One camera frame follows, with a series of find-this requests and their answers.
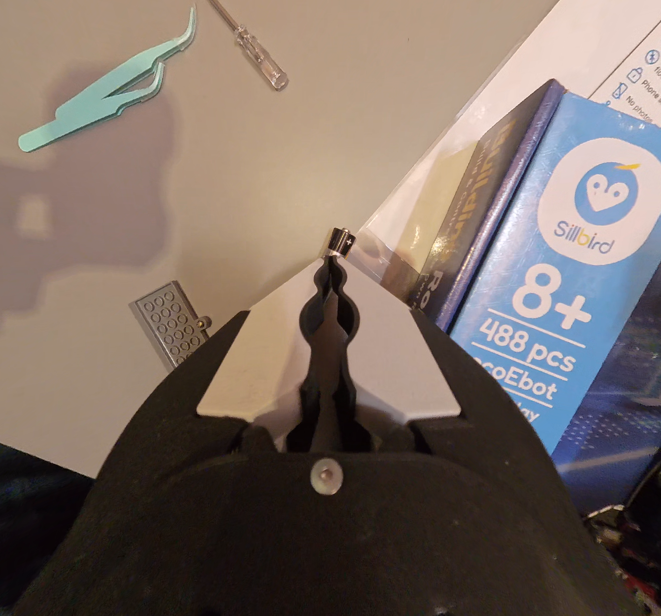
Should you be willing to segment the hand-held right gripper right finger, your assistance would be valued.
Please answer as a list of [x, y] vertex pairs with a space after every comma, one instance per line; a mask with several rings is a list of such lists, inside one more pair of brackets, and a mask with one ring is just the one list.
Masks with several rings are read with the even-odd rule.
[[367, 430], [388, 430], [458, 416], [461, 407], [409, 307], [355, 266], [346, 265], [345, 272], [345, 295], [359, 314], [347, 347], [357, 421]]

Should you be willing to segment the black gold battery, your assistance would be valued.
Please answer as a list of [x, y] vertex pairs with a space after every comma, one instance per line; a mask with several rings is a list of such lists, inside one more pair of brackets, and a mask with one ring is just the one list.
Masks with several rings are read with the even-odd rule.
[[347, 228], [334, 227], [329, 234], [322, 258], [337, 257], [346, 259], [354, 247], [356, 236]]

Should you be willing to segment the teal tweezers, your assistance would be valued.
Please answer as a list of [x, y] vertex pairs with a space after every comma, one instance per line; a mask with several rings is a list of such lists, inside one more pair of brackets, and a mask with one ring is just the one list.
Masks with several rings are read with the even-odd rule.
[[138, 53], [88, 85], [59, 106], [52, 121], [21, 135], [19, 148], [26, 153], [36, 151], [151, 99], [161, 88], [165, 61], [184, 51], [195, 31], [196, 8], [192, 7], [181, 36]]

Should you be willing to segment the blue robot kit box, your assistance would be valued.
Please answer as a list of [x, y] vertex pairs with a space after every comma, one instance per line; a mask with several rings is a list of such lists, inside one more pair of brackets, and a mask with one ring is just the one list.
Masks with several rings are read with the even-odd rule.
[[546, 81], [476, 144], [408, 304], [581, 512], [624, 504], [660, 460], [660, 129]]

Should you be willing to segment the grey studded battery box cover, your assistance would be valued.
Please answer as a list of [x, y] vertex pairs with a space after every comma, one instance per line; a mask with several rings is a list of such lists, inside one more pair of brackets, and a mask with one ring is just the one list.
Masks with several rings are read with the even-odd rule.
[[211, 318], [197, 315], [177, 280], [141, 296], [128, 307], [168, 372], [210, 338]]

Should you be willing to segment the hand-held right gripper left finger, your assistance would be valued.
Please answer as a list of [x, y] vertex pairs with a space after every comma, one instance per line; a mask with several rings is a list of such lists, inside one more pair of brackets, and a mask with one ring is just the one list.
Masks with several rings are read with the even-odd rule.
[[300, 387], [311, 349], [300, 329], [317, 294], [312, 263], [254, 304], [197, 407], [200, 416], [233, 417], [269, 431], [302, 421]]

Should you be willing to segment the small clear-handled screwdriver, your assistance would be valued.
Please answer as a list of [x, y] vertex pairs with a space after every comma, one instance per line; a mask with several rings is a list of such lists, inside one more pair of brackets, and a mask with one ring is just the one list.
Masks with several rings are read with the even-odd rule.
[[247, 28], [239, 24], [223, 7], [219, 0], [208, 0], [213, 9], [231, 29], [238, 46], [244, 50], [245, 55], [260, 71], [261, 75], [270, 83], [275, 91], [283, 91], [289, 83], [285, 71], [277, 64], [269, 51], [250, 33]]

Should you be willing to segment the white instruction sheet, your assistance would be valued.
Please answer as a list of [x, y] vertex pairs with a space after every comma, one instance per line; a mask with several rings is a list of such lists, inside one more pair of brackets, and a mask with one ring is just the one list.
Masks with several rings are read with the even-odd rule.
[[590, 97], [660, 23], [660, 0], [559, 0], [360, 229], [348, 259], [406, 298], [482, 136], [549, 79]]

